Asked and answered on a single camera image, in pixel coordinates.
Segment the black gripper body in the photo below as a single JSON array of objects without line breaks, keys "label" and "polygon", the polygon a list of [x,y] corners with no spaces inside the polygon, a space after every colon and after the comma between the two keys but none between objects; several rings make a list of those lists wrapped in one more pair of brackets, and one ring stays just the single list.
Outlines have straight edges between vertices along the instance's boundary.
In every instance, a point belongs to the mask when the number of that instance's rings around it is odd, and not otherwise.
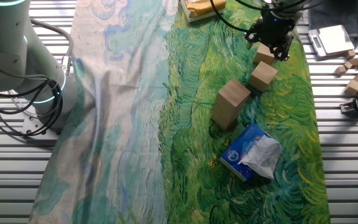
[{"label": "black gripper body", "polygon": [[295,28],[302,12],[262,11],[261,17],[253,25],[253,41],[261,42],[268,47],[287,47],[291,44],[293,36],[291,31]]}]

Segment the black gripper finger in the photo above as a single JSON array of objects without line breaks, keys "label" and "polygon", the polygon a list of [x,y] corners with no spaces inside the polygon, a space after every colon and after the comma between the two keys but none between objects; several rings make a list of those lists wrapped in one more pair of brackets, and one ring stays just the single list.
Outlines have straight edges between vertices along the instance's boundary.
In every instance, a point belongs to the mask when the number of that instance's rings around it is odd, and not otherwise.
[{"label": "black gripper finger", "polygon": [[250,28],[247,32],[244,33],[244,38],[247,41],[248,45],[247,48],[251,49],[251,47],[260,41],[259,35],[260,29],[258,28]]},{"label": "black gripper finger", "polygon": [[289,50],[293,39],[288,39],[273,48],[273,54],[278,61],[287,61],[290,57]]}]

